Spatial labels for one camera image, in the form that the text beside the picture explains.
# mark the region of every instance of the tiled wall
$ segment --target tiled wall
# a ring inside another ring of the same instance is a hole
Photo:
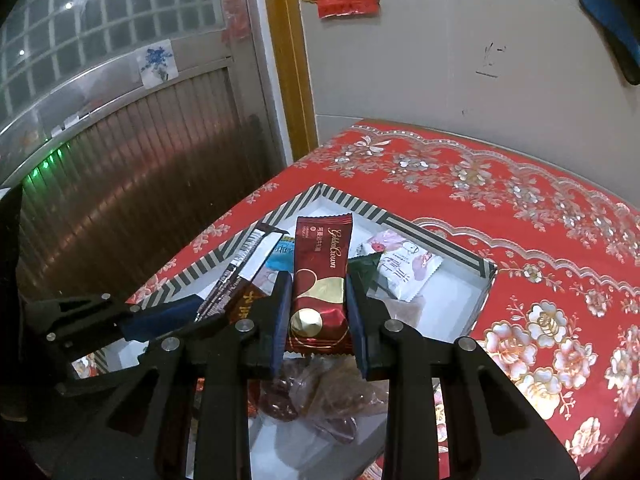
[[[219,8],[219,0],[19,0],[0,28],[0,126],[104,59],[214,27]]]

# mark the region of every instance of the white snack package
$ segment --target white snack package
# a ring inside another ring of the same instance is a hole
[[[387,229],[361,246],[362,254],[383,252],[378,265],[378,284],[393,297],[411,301],[438,269],[442,257],[431,254],[401,235]]]

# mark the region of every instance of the black and white stripe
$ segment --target black and white stripe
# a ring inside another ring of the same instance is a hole
[[[194,264],[187,267],[187,269],[178,273],[177,276],[167,281],[160,290],[144,299],[142,301],[142,307],[148,308],[170,300],[173,295],[184,286],[193,283],[213,267],[226,260],[234,254],[242,244],[244,244],[258,222],[276,226],[284,219],[292,216],[297,211],[300,211],[314,200],[317,200],[320,196],[331,200],[332,202],[379,225],[398,231],[399,233],[416,240],[419,244],[424,245],[425,248],[433,251],[434,253],[455,259],[459,263],[470,267],[482,278],[491,277],[495,273],[495,264],[473,254],[470,251],[467,251],[466,249],[463,249],[460,246],[457,246],[452,242],[449,242],[445,238],[441,238],[438,235],[422,229],[408,220],[393,215],[387,210],[366,202],[366,200],[358,198],[357,196],[346,193],[327,184],[315,184],[306,191],[296,195],[288,202],[277,207],[264,218],[255,221],[247,229],[235,234],[232,238],[219,245],[208,254],[205,254]]]

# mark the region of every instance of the corrugated metal panel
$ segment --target corrugated metal panel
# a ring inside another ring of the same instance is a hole
[[[24,179],[20,290],[128,297],[271,176],[265,152],[226,69],[121,108]]]

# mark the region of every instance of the red tablecloth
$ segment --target red tablecloth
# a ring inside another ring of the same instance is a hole
[[[472,336],[578,467],[597,463],[640,396],[640,216],[526,156],[416,126],[361,121],[220,217],[130,301],[318,182],[498,265]],[[372,465],[366,475],[379,473]]]

